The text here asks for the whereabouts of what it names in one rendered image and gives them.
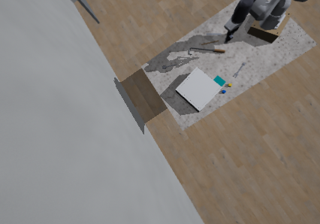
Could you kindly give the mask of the teal square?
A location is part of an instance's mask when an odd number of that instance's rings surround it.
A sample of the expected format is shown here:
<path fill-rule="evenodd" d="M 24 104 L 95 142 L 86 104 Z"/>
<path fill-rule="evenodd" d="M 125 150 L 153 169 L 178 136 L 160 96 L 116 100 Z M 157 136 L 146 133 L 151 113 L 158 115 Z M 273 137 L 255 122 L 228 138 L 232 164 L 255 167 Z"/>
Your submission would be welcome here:
<path fill-rule="evenodd" d="M 220 86 L 223 86 L 226 82 L 219 76 L 217 76 L 214 81 L 216 81 Z"/>

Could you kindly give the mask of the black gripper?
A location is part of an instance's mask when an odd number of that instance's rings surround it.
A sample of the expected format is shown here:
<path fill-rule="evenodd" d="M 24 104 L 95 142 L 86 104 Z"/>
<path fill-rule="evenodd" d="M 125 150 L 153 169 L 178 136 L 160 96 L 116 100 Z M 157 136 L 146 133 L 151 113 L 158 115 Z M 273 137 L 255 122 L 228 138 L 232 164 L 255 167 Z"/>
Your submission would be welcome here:
<path fill-rule="evenodd" d="M 239 27 L 238 28 L 235 28 L 234 30 L 232 30 L 231 32 L 229 32 L 229 33 L 227 33 L 228 35 L 228 37 L 225 39 L 225 41 L 224 41 L 224 44 L 227 44 L 229 41 L 230 41 L 230 39 L 229 38 L 233 38 L 233 34 L 234 34 L 234 32 L 235 31 L 237 31 L 239 29 Z"/>

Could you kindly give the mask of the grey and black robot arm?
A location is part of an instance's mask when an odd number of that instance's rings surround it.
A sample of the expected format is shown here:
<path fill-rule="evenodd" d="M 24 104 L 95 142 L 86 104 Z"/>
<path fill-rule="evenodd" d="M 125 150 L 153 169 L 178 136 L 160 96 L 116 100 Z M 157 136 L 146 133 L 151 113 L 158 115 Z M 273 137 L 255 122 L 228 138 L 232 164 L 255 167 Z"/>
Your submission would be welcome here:
<path fill-rule="evenodd" d="M 250 13 L 255 20 L 259 21 L 259 26 L 262 29 L 277 29 L 284 20 L 285 12 L 290 4 L 291 0 L 240 0 L 224 27 L 231 32 L 241 26 Z"/>

